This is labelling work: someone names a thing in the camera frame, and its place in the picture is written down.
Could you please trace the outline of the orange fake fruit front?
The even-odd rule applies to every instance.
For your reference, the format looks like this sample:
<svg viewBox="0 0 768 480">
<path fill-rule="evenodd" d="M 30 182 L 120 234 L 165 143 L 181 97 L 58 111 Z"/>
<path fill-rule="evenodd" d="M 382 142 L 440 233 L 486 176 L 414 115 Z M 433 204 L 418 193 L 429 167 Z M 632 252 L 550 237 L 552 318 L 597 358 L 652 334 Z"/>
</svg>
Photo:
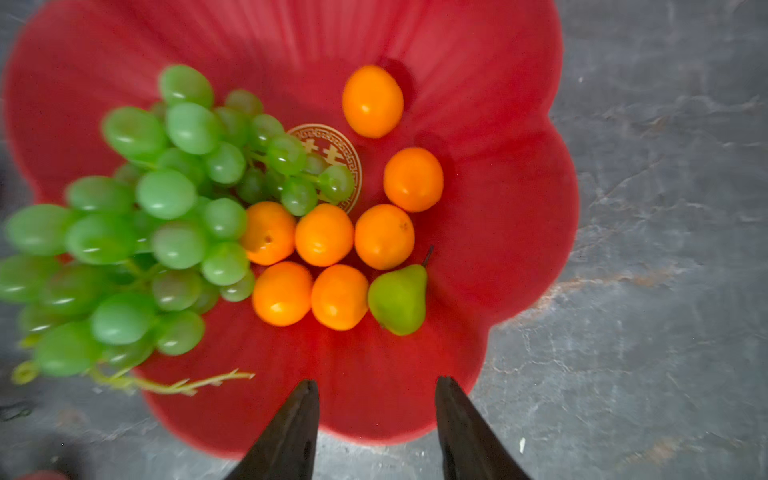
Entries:
<svg viewBox="0 0 768 480">
<path fill-rule="evenodd" d="M 343 264 L 322 271 L 311 292 L 311 309 L 324 326 L 348 331 L 368 312 L 369 282 L 357 269 Z"/>
</svg>

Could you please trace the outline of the green fake grape bunch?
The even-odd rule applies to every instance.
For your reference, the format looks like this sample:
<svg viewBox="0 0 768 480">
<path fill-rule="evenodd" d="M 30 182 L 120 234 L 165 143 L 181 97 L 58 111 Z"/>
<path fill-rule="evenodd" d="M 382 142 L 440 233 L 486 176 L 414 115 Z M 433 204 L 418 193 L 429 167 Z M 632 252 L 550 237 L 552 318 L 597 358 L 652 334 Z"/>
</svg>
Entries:
<svg viewBox="0 0 768 480">
<path fill-rule="evenodd" d="M 15 253 L 1 261 L 1 298 L 21 306 L 30 358 L 16 385 L 87 376 L 127 392 L 195 395 L 242 380 L 232 370 L 172 384 L 134 375 L 152 355 L 191 352 L 219 301 L 247 299 L 250 264 L 269 239 L 257 208 L 297 220 L 321 205 L 350 210 L 360 195 L 358 156 L 338 134 L 320 151 L 314 127 L 286 130 L 245 89 L 215 97 L 210 81 L 175 64 L 148 109 L 119 106 L 101 122 L 122 157 L 111 175 L 80 175 L 62 204 L 40 203 L 5 224 Z"/>
</svg>

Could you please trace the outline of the green fake lime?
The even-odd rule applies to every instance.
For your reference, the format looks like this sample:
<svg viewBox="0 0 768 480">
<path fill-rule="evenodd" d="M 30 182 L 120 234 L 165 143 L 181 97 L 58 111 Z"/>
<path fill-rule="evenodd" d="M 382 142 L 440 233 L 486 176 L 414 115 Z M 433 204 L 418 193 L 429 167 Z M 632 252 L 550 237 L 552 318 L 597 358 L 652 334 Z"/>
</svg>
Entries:
<svg viewBox="0 0 768 480">
<path fill-rule="evenodd" d="M 427 265 L 434 252 L 431 245 L 421 263 L 378 276 L 368 290 L 368 307 L 375 320 L 398 336 L 418 331 L 426 318 Z"/>
</svg>

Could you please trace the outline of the red flower-shaped fruit bowl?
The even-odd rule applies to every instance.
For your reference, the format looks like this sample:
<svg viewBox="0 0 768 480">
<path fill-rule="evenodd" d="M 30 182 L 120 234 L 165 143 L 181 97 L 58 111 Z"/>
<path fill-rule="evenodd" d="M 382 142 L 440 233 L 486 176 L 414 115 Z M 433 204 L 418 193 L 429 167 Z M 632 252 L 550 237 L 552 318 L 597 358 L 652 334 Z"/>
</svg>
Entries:
<svg viewBox="0 0 768 480">
<path fill-rule="evenodd" d="M 4 70 L 6 138 L 36 198 L 54 203 L 75 178 L 117 168 L 100 121 L 153 103 L 168 65 L 197 69 L 219 95 L 252 91 L 287 127 L 344 134 L 347 78 L 384 67 L 406 108 L 388 136 L 352 139 L 356 211 L 384 201 L 397 151 L 439 158 L 442 198 L 413 219 L 413 259 L 428 264 L 423 327 L 406 337 L 369 317 L 347 332 L 312 317 L 273 327 L 246 302 L 221 302 L 195 350 L 155 355 L 139 372 L 163 383 L 249 373 L 193 396 L 146 396 L 174 436 L 217 457 L 242 458 L 304 379 L 318 384 L 322 430 L 397 444 L 434 429 L 440 376 L 474 386 L 490 328 L 535 303 L 568 259 L 578 182 L 548 117 L 562 58 L 551 1 L 50 1 Z"/>
</svg>

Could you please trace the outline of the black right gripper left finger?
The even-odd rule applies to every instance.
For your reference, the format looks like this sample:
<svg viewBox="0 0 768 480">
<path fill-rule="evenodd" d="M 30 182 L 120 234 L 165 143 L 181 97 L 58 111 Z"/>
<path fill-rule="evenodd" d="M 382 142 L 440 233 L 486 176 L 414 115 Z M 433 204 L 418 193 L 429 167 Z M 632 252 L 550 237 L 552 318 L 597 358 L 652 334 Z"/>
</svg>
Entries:
<svg viewBox="0 0 768 480">
<path fill-rule="evenodd" d="M 311 479 L 319 416 L 317 383 L 300 381 L 225 479 Z"/>
</svg>

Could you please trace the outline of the orange fake fruit cluster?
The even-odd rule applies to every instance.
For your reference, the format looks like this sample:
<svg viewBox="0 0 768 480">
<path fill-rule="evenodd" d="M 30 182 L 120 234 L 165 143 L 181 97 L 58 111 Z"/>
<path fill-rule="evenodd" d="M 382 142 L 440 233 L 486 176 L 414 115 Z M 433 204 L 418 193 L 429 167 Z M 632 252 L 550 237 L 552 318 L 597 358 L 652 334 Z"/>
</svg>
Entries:
<svg viewBox="0 0 768 480">
<path fill-rule="evenodd" d="M 354 226 L 338 206 L 321 203 L 303 216 L 295 230 L 298 255 L 308 264 L 328 267 L 340 262 L 352 250 Z"/>
<path fill-rule="evenodd" d="M 305 266 L 291 261 L 272 265 L 255 281 L 251 297 L 254 311 L 269 325 L 293 325 L 310 310 L 312 286 Z"/>
</svg>

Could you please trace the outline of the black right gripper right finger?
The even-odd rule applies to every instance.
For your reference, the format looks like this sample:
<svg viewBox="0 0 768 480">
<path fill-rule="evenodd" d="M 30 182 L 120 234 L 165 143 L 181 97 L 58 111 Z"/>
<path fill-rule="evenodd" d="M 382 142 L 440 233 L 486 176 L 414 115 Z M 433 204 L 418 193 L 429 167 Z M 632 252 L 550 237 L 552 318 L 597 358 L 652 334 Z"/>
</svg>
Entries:
<svg viewBox="0 0 768 480">
<path fill-rule="evenodd" d="M 438 378 L 435 404 L 445 479 L 531 479 L 453 377 Z"/>
</svg>

